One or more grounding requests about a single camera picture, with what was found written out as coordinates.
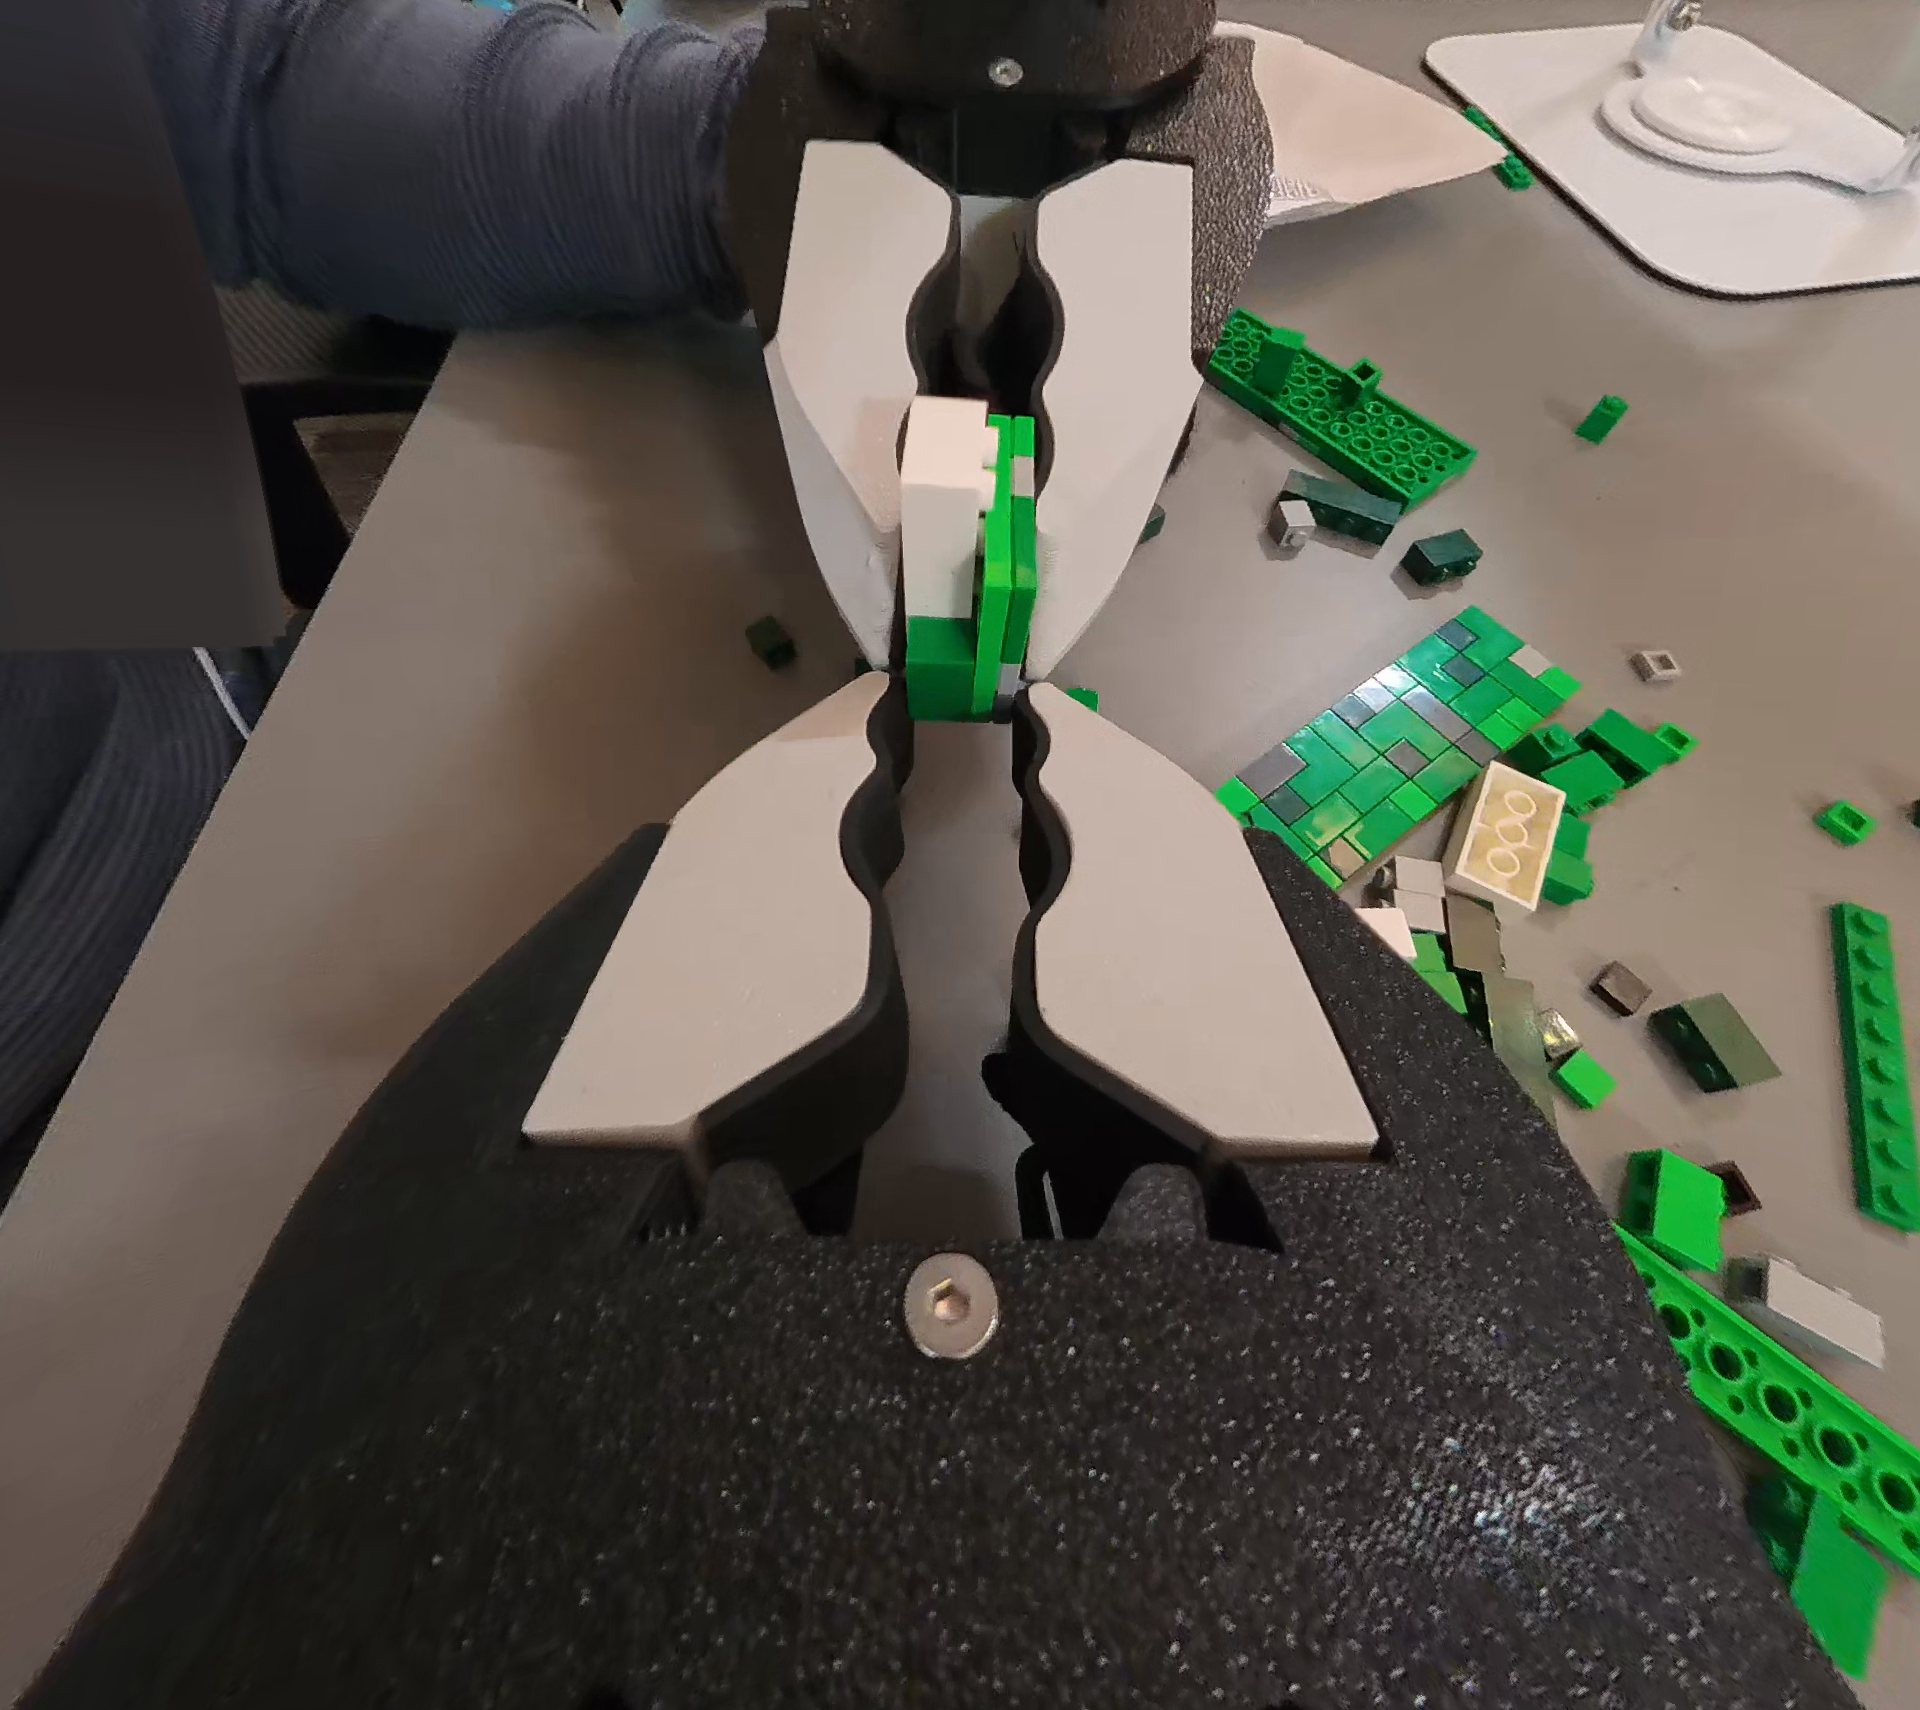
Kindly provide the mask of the person's left forearm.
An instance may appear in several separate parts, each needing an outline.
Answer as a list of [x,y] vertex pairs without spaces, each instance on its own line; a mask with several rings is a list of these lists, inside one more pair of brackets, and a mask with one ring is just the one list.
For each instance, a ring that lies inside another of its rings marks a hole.
[[122,0],[216,283],[429,330],[747,309],[725,137],[764,44],[565,1]]

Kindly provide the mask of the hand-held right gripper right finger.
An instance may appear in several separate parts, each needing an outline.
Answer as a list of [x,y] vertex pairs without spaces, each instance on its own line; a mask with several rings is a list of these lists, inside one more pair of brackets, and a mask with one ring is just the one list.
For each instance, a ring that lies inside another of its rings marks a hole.
[[1005,1048],[981,1070],[1061,1228],[1135,1169],[1366,1162],[1380,1123],[1238,820],[1103,714],[1020,692],[1020,881]]

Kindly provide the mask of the green plate with round holes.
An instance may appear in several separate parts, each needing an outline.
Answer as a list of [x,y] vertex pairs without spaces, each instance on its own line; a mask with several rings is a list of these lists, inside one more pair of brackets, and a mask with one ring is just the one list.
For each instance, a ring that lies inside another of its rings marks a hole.
[[1413,507],[1476,463],[1476,447],[1394,400],[1369,359],[1341,367],[1299,330],[1233,307],[1212,348],[1206,380],[1283,431],[1340,478]]

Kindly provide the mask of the green brick assembly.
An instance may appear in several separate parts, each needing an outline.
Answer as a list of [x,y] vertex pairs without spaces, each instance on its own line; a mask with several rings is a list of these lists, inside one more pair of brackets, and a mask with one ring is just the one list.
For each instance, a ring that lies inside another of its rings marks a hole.
[[913,722],[988,722],[1020,689],[1040,586],[1038,431],[1031,417],[988,417],[999,431],[996,495],[979,522],[970,618],[906,618],[903,684]]

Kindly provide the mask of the green tiled brick panel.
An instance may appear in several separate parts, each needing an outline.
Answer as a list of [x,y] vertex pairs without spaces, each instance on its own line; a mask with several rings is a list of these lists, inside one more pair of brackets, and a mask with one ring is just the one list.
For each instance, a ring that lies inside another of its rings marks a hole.
[[1569,667],[1465,607],[1271,744],[1213,798],[1336,888],[1457,802],[1578,689]]

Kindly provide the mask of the white brick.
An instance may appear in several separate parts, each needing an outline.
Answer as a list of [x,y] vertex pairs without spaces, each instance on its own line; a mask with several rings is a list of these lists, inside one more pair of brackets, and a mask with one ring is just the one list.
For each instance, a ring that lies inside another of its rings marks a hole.
[[1457,802],[1442,857],[1444,889],[1535,911],[1565,807],[1563,787],[1488,761]]
[[981,522],[996,502],[999,429],[975,398],[916,395],[899,455],[906,618],[973,611]]

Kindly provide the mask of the green flat plate piece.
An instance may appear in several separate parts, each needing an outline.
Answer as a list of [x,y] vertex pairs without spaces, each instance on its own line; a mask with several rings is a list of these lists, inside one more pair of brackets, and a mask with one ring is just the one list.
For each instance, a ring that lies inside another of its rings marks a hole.
[[1786,1472],[1748,1483],[1743,1514],[1771,1572],[1835,1670],[1868,1676],[1890,1574],[1825,1494]]

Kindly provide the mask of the light grey brick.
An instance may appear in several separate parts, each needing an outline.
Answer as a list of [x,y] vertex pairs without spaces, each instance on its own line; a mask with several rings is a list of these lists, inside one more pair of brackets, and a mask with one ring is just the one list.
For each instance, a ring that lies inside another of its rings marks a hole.
[[1825,1359],[1883,1368],[1882,1318],[1786,1255],[1761,1252],[1731,1258],[1721,1291],[1738,1314],[1780,1343]]

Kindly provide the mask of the dark green long brick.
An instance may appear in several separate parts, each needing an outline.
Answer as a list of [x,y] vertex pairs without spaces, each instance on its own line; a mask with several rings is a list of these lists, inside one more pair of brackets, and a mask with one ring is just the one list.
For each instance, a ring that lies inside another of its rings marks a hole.
[[1355,486],[1346,478],[1292,470],[1273,497],[1304,497],[1320,530],[1378,547],[1397,527],[1403,504]]

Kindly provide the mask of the long narrow green plate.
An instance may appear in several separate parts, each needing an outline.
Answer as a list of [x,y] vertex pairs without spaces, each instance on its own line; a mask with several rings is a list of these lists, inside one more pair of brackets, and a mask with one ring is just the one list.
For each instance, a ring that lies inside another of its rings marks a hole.
[[1918,1145],[1891,926],[1868,905],[1830,905],[1835,1026],[1860,1214],[1918,1232]]

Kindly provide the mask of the large green plate with holes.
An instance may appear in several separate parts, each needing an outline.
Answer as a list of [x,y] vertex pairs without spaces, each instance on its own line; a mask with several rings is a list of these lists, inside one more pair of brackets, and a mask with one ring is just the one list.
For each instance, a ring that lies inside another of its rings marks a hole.
[[1916,1444],[1623,1226],[1614,1232],[1700,1407],[1916,1576]]

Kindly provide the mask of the white desk stand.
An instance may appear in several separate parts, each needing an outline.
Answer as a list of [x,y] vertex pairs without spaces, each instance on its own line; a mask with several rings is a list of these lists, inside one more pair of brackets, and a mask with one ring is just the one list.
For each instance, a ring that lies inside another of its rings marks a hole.
[[1727,299],[1918,279],[1918,136],[1707,0],[1644,19],[1453,35],[1426,68],[1646,269]]

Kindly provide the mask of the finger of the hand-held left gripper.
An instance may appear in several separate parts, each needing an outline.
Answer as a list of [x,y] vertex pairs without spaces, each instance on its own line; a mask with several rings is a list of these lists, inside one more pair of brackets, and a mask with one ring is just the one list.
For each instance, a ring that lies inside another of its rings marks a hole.
[[945,185],[873,140],[811,137],[764,364],[803,533],[858,650],[889,666],[908,324],[956,246]]
[[1035,493],[1026,676],[1052,676],[1139,543],[1201,378],[1189,356],[1191,170],[1121,158],[1053,185],[1034,262],[1058,337],[1038,385],[1050,463]]

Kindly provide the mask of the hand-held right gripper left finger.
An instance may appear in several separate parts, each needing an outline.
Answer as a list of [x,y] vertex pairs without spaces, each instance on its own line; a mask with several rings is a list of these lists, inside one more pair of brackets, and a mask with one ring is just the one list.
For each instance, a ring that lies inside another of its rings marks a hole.
[[850,1229],[908,1067],[885,886],[911,764],[903,686],[865,669],[718,769],[663,827],[522,1136],[667,1152],[696,1188],[762,1162],[809,1229]]

